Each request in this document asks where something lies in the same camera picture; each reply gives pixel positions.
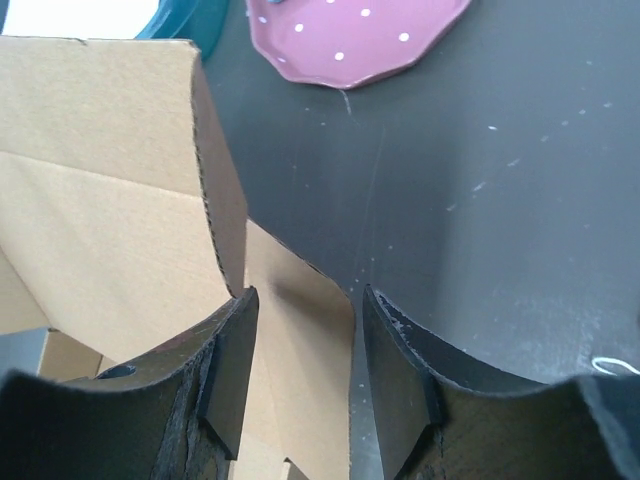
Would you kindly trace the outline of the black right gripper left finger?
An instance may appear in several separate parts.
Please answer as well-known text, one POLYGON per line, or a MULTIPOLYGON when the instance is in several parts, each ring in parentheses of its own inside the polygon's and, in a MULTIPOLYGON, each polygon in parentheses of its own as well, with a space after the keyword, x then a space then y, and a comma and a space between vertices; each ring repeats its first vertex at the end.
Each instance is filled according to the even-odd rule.
POLYGON ((95 378, 1 379, 5 479, 225 479, 239 453, 259 297, 95 378))

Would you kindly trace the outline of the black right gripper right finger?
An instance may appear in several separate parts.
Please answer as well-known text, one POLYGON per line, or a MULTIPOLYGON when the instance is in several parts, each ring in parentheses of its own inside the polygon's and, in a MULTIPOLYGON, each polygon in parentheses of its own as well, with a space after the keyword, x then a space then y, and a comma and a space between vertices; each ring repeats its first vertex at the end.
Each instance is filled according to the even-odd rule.
POLYGON ((500 370, 363 293, 363 329, 388 479, 635 479, 639 378, 542 384, 500 370))

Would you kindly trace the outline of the brown cardboard box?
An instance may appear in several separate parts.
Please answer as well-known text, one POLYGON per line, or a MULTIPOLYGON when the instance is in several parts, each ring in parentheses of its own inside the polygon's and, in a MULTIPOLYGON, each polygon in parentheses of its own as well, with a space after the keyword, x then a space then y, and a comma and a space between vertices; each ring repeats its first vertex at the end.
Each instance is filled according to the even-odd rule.
POLYGON ((225 479, 350 473, 353 307, 248 216, 199 49, 1 40, 1 330, 45 380, 95 378, 259 297, 225 479))

